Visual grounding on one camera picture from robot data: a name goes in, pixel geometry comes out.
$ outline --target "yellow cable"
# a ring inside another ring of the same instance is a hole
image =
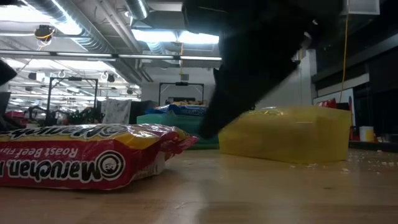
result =
[[[41,45],[41,46],[39,47],[38,51],[41,51],[41,50],[43,49],[43,47],[44,47],[44,45]],[[23,71],[23,69],[25,69],[26,66],[27,66],[32,60],[33,60],[33,58],[31,58],[31,59],[19,70],[18,74],[19,74],[21,71]]]
[[[343,96],[344,80],[345,80],[345,78],[346,78],[347,40],[348,40],[348,16],[349,16],[349,13],[347,12],[347,16],[346,16],[345,43],[344,43],[344,59],[343,59],[343,80],[341,81],[341,91],[340,91],[340,100],[339,100],[339,103],[341,103],[341,97]]]
[[[184,53],[184,49],[183,49],[183,44],[181,43],[181,53],[180,53],[180,56],[181,56],[183,53]],[[181,66],[180,75],[182,75],[182,60],[180,60],[180,66]]]
[[[43,36],[43,37],[38,37],[38,36],[36,36],[36,38],[38,38],[38,39],[44,39],[44,38],[46,38],[45,41],[47,41],[47,39],[48,39],[51,35],[53,35],[54,32],[55,32],[55,29],[52,30],[51,34],[49,34],[49,35],[45,35],[45,36]]]

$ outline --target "red object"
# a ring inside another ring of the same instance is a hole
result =
[[[336,109],[337,108],[336,99],[333,98],[332,100],[321,101],[317,103],[317,106]]]
[[[6,116],[9,118],[24,118],[24,112],[9,111]]]
[[[88,141],[85,137],[86,140],[82,141],[76,138],[90,133],[85,133],[76,126],[69,127],[71,126],[61,127],[63,131],[58,130],[60,127],[47,128],[49,131],[43,136],[47,136],[48,139],[52,134],[50,132],[56,132],[53,134],[56,138],[65,139],[58,141],[31,141],[40,138],[39,133],[43,129],[39,128],[1,134],[0,136],[9,136],[11,140],[0,142],[0,185],[117,189],[129,184],[136,175],[140,175],[140,171],[152,166],[160,152],[163,152],[160,155],[163,155],[166,161],[198,140],[193,136],[182,138],[174,128],[162,129],[166,126],[156,126],[157,129],[150,131],[143,129],[142,133],[155,134],[160,140],[145,149],[132,149],[126,145],[127,141],[146,141],[145,134],[139,138],[132,134],[131,139],[125,140],[125,143],[113,138],[98,140],[98,135],[90,137]]]

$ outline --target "wooden floor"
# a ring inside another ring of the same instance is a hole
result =
[[[0,223],[397,223],[398,154],[293,165],[187,151],[116,192],[0,188]]]

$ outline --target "black metal frame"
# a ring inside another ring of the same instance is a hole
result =
[[[160,96],[161,96],[161,90],[162,90],[162,85],[176,85],[176,86],[179,86],[179,85],[177,85],[178,84],[178,82],[177,83],[163,83],[163,82],[161,82],[161,83],[159,83],[159,106],[161,106],[160,105]],[[205,84],[203,84],[203,83],[187,83],[188,85],[181,85],[181,86],[190,86],[190,85],[199,85],[199,86],[201,86],[201,100],[202,100],[202,102],[205,100]]]
[[[52,85],[52,82],[54,80],[59,80],[54,86]],[[47,98],[47,109],[45,113],[45,119],[47,120],[50,117],[50,101],[51,101],[51,91],[53,88],[55,88],[62,80],[68,80],[71,82],[74,81],[82,81],[82,80],[87,80],[87,81],[95,81],[95,92],[94,92],[94,109],[96,108],[97,104],[97,92],[98,92],[98,79],[97,78],[80,78],[80,77],[69,77],[69,78],[59,78],[59,77],[50,77],[50,85],[49,85],[49,96]]]

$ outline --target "maruchan ramen package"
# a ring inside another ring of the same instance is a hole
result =
[[[160,174],[198,139],[158,124],[89,124],[0,133],[0,185],[112,190]]]

